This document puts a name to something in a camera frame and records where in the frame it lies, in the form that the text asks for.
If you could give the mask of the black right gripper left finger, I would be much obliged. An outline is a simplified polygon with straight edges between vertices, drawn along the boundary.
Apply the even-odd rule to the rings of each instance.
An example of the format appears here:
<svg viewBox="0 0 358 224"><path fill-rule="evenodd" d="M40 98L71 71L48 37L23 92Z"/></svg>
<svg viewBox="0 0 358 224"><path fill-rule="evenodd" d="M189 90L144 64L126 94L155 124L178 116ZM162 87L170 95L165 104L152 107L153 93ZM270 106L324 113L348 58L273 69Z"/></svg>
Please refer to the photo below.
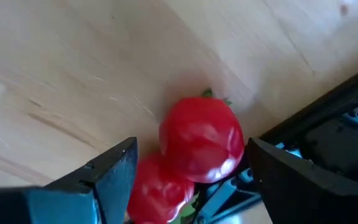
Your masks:
<svg viewBox="0 0 358 224"><path fill-rule="evenodd" d="M137 161L129 137L44 187L0 188L0 224L122 224Z"/></svg>

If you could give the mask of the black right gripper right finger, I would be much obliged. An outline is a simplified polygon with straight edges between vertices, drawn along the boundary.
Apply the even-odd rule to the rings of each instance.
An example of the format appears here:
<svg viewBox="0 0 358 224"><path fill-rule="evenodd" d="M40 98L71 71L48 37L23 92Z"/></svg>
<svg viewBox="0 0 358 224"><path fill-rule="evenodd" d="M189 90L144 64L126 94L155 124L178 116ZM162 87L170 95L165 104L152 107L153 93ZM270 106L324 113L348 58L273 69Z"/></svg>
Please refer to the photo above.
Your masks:
<svg viewBox="0 0 358 224"><path fill-rule="evenodd" d="M258 138L247 158L273 224L358 224L358 182Z"/></svg>

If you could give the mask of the red plastic tomato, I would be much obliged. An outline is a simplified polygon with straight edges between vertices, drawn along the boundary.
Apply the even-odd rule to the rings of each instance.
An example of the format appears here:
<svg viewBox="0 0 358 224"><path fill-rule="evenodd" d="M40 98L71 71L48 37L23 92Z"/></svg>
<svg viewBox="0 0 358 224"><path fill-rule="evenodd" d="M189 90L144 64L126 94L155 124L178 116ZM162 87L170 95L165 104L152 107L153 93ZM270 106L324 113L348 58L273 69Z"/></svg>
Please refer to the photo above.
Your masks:
<svg viewBox="0 0 358 224"><path fill-rule="evenodd" d="M134 224L168 224L194 194L194 182L169 169L159 152L141 159L127 206Z"/></svg>
<svg viewBox="0 0 358 224"><path fill-rule="evenodd" d="M160 150L175 172L193 182L213 183L234 171L245 143L230 104L207 88L166 112L158 131Z"/></svg>

